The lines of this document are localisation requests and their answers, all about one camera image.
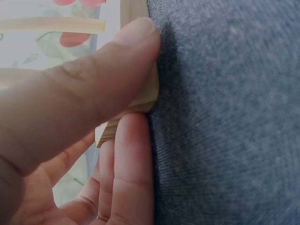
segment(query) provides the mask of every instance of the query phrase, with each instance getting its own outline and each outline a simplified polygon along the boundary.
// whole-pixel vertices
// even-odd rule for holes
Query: light wood
[[[105,20],[58,16],[0,20],[0,33],[16,31],[100,34],[105,31]]]
[[[149,16],[147,0],[130,0],[130,9],[129,9],[129,22],[138,18]],[[125,25],[124,21],[126,20],[126,16],[121,16],[121,24]],[[101,124],[99,127],[95,129],[95,143],[98,148],[101,145],[109,140],[113,140],[115,138],[117,126],[119,120],[122,116],[131,112],[142,112],[147,113],[154,106],[157,98],[158,98],[158,72],[156,65],[153,66],[151,71],[151,76],[146,82],[146,85],[142,89],[141,93],[137,96],[137,98],[129,105],[129,107],[120,113],[117,117],[112,120]]]

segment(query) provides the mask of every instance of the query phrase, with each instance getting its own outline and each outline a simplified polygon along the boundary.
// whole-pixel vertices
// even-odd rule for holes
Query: floral pattern
[[[14,8],[16,2],[21,7],[31,8],[22,15],[16,9],[15,15],[8,18],[27,16],[74,16],[96,18],[101,4],[106,0],[4,0]],[[74,60],[90,53],[91,35],[66,32],[18,32],[16,34],[0,34],[0,67],[45,69],[65,61]]]

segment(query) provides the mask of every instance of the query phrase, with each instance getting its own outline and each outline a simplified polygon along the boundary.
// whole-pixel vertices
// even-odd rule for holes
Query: gray fabric
[[[156,224],[299,225],[299,0],[148,4]]]

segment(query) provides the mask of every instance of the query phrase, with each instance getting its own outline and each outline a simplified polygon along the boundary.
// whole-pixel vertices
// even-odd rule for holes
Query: picture frame
[[[67,32],[93,34],[94,36],[91,37],[90,49],[91,51],[96,51],[109,42],[129,22],[137,19],[138,17],[149,16],[147,0],[106,0],[101,4],[100,10],[95,10],[95,13],[97,14],[95,18],[80,18],[74,16],[27,16],[1,19],[0,34],[2,34],[2,36],[0,48],[1,42],[5,39],[6,33],[20,31],[33,33]],[[24,79],[30,79],[37,75],[40,75],[39,69],[1,67],[0,85],[9,87],[17,82]],[[149,80],[146,82],[141,93],[138,94],[136,99],[128,106],[128,108],[117,117],[95,128],[96,146],[99,148],[105,141],[113,140],[115,138],[119,120],[126,113],[148,112],[154,106],[158,98],[158,92],[158,73],[156,65],[153,65]]]

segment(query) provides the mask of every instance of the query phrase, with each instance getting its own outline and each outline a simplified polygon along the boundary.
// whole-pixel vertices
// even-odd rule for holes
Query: skin
[[[139,113],[120,120],[74,200],[58,207],[52,193],[93,143],[93,129],[124,110],[146,82],[159,32],[128,39],[146,22],[154,27],[138,19],[97,52],[1,91],[0,224],[153,224],[149,127]]]

